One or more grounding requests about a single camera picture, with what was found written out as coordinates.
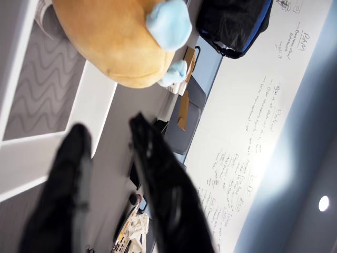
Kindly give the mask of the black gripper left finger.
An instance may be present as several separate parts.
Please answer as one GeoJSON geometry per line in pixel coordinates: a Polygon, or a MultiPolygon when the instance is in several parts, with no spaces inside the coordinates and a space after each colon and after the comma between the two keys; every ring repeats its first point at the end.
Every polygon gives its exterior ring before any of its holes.
{"type": "Polygon", "coordinates": [[[24,229],[20,252],[86,252],[92,141],[74,125],[60,145],[39,201],[24,229]]]}

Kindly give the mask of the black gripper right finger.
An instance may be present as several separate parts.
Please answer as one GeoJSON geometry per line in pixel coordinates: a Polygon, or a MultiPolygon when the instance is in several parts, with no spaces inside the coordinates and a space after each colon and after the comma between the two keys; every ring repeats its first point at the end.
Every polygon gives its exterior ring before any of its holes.
{"type": "Polygon", "coordinates": [[[138,113],[129,121],[134,163],[159,252],[216,252],[197,190],[162,135],[138,113]]]}

